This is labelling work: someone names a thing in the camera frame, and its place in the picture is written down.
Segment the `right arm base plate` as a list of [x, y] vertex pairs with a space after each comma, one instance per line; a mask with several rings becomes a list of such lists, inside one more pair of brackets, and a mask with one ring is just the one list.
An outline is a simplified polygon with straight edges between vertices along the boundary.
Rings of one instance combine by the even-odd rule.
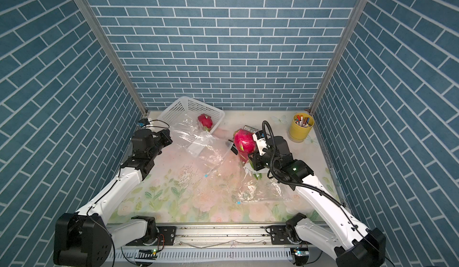
[[307, 245], [309, 241], [301, 240], [293, 227], [286, 225], [270, 225], [265, 231], [271, 239], [272, 245]]

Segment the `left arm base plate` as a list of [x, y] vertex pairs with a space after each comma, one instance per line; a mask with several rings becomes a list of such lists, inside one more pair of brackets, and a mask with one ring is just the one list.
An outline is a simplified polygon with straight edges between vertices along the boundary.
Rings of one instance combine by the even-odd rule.
[[176, 237], [176, 226], [160, 225], [156, 227], [156, 231], [153, 234], [147, 233], [140, 239], [133, 240], [127, 243], [126, 246], [147, 246], [159, 245], [159, 247], [173, 245]]

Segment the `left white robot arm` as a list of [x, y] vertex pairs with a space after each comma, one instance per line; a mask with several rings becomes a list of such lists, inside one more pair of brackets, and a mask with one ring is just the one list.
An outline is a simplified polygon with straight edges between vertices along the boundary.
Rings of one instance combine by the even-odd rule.
[[131, 138], [133, 152], [120, 165], [115, 177], [87, 204], [56, 221], [53, 262], [67, 267], [99, 267], [118, 248], [139, 240], [144, 245], [158, 241], [155, 218], [135, 216], [110, 228], [109, 218], [120, 203], [154, 166], [164, 147], [172, 144], [169, 129], [137, 130]]

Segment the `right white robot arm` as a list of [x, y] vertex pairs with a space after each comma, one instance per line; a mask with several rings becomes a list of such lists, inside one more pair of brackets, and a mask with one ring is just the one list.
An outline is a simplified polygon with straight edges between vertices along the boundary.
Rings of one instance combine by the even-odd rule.
[[255, 171], [266, 169], [276, 180], [303, 197], [325, 220], [328, 229], [298, 213], [286, 222], [286, 234], [295, 244], [312, 243], [335, 259], [339, 267], [380, 267], [386, 258], [386, 236], [356, 219], [324, 187], [314, 171], [294, 159], [281, 136], [253, 136], [257, 144], [249, 159]]

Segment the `pink dragon fruit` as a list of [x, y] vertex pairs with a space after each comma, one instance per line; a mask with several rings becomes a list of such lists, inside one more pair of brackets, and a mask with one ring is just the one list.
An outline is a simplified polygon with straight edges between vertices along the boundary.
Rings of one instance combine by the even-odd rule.
[[254, 153], [257, 147], [257, 144], [253, 140], [253, 133], [239, 129], [234, 133], [233, 142], [239, 159], [243, 164], [246, 164], [249, 160], [249, 155]]
[[201, 114], [197, 118], [198, 123], [205, 131], [210, 132], [213, 128], [213, 120], [212, 117], [207, 114]]

